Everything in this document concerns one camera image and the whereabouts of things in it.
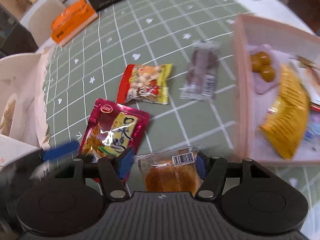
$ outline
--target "metal rivet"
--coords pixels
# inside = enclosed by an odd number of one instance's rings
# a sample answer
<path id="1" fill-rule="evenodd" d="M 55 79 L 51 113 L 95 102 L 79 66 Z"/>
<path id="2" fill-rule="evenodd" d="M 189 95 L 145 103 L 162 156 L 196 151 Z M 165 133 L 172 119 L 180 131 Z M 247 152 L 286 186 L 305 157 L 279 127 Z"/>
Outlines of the metal rivet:
<path id="1" fill-rule="evenodd" d="M 125 197 L 126 192 L 124 192 L 123 190 L 114 190 L 111 191 L 110 196 L 113 198 L 123 198 Z"/>
<path id="2" fill-rule="evenodd" d="M 211 191 L 211 190 L 200 190 L 198 192 L 198 195 L 199 197 L 202 197 L 202 198 L 211 198 L 214 196 L 214 193 Z"/>

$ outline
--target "candy wrapper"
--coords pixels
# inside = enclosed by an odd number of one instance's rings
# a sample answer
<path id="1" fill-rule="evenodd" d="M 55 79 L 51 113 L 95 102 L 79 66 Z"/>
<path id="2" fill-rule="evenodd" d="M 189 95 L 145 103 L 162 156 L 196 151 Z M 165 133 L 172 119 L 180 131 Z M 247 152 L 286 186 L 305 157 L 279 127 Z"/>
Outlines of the candy wrapper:
<path id="1" fill-rule="evenodd" d="M 181 90 L 181 99 L 209 100 L 214 95 L 218 75 L 219 43 L 197 41 L 193 52 L 186 82 Z"/>
<path id="2" fill-rule="evenodd" d="M 127 147 L 137 152 L 149 114 L 104 99 L 97 99 L 79 153 L 91 154 L 95 159 L 119 156 Z"/>
<path id="3" fill-rule="evenodd" d="M 124 104 L 131 99 L 168 104 L 168 87 L 166 80 L 170 74 L 172 64 L 146 66 L 130 64 L 124 71 L 117 103 Z"/>
<path id="4" fill-rule="evenodd" d="M 315 153 L 320 152 L 320 112 L 310 111 L 308 127 L 302 144 Z"/>
<path id="5" fill-rule="evenodd" d="M 190 191 L 194 195 L 201 185 L 196 171 L 199 149 L 189 147 L 161 153 L 138 155 L 138 163 L 147 191 Z"/>

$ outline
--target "printed logo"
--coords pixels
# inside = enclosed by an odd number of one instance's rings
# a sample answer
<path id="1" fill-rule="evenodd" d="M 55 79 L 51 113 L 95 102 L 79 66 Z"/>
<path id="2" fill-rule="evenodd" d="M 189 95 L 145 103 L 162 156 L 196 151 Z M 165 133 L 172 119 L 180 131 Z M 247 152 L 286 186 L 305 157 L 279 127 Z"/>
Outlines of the printed logo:
<path id="1" fill-rule="evenodd" d="M 100 111 L 103 113 L 109 114 L 113 111 L 113 108 L 110 105 L 104 105 L 104 106 L 101 106 Z"/>

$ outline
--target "orange box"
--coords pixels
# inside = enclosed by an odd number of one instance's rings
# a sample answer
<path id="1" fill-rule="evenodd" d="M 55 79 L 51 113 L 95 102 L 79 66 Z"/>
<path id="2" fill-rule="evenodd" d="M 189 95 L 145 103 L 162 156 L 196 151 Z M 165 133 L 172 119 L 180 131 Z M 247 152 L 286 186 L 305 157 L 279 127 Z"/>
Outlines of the orange box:
<path id="1" fill-rule="evenodd" d="M 63 47 L 89 23 L 98 18 L 98 14 L 87 3 L 79 0 L 67 7 L 51 24 L 51 38 Z"/>

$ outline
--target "barcode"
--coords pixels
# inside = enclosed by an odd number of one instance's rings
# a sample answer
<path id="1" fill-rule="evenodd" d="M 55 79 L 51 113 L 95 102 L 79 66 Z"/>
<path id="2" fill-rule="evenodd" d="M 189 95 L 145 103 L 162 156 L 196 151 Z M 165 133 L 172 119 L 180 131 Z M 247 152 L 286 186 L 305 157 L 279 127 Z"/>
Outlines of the barcode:
<path id="1" fill-rule="evenodd" d="M 189 163 L 194 163 L 195 159 L 193 157 L 193 153 L 184 153 L 178 156 L 172 156 L 173 166 L 180 166 Z"/>
<path id="2" fill-rule="evenodd" d="M 207 96 L 207 97 L 211 97 L 213 89 L 214 89 L 214 76 L 205 75 L 203 89 L 202 89 L 202 95 Z"/>

